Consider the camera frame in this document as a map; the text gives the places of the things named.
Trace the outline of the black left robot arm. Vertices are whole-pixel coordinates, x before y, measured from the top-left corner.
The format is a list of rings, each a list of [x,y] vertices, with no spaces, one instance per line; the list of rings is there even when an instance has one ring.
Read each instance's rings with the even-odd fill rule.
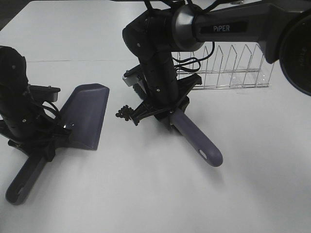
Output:
[[[60,88],[30,85],[26,59],[14,48],[0,48],[0,134],[28,156],[55,157],[70,130],[60,126],[54,102]]]

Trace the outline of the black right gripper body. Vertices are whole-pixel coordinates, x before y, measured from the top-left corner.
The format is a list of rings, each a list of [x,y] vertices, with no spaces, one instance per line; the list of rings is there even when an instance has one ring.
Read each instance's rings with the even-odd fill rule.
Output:
[[[178,87],[170,52],[156,52],[151,57],[138,56],[144,74],[147,99],[157,106],[170,106],[177,100]]]

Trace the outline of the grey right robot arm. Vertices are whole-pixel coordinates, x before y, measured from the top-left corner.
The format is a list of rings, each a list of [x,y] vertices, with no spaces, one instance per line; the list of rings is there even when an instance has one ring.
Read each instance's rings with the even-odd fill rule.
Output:
[[[255,42],[270,64],[279,61],[288,82],[311,93],[311,3],[308,0],[260,0],[219,9],[220,0],[202,9],[190,0],[166,1],[160,10],[145,2],[146,11],[122,31],[127,48],[138,58],[146,97],[137,109],[128,106],[117,117],[138,124],[165,118],[189,103],[187,94],[202,82],[192,74],[178,80],[177,71],[197,62],[174,60],[173,52],[191,52],[205,42]]]

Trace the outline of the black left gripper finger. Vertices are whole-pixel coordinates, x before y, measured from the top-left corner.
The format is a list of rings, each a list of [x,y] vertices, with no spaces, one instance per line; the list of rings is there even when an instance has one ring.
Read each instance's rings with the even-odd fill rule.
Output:
[[[31,155],[31,150],[30,147],[28,145],[25,144],[19,144],[17,142],[14,142],[13,140],[9,140],[8,141],[8,145],[23,152],[26,155]]]
[[[47,137],[47,144],[44,147],[44,158],[51,162],[58,148],[65,148],[69,145],[69,136],[72,130],[57,125]]]

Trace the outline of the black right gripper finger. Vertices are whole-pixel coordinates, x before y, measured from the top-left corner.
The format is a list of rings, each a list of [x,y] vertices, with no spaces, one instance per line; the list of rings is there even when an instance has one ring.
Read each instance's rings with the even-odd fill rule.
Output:
[[[177,80],[178,96],[177,100],[169,106],[170,111],[175,111],[179,108],[185,112],[190,103],[188,93],[196,86],[202,84],[202,78],[198,74],[192,74],[188,77]]]
[[[167,112],[168,110],[170,110],[169,106],[157,106],[152,99],[145,99],[130,113],[130,119],[137,126],[142,119]]]

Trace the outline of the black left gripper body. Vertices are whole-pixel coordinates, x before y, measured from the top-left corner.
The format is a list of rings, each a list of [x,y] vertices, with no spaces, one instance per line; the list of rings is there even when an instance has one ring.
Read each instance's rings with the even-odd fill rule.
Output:
[[[32,98],[0,98],[0,134],[30,147],[31,155],[44,155],[48,134],[61,119],[57,107],[43,105]]]

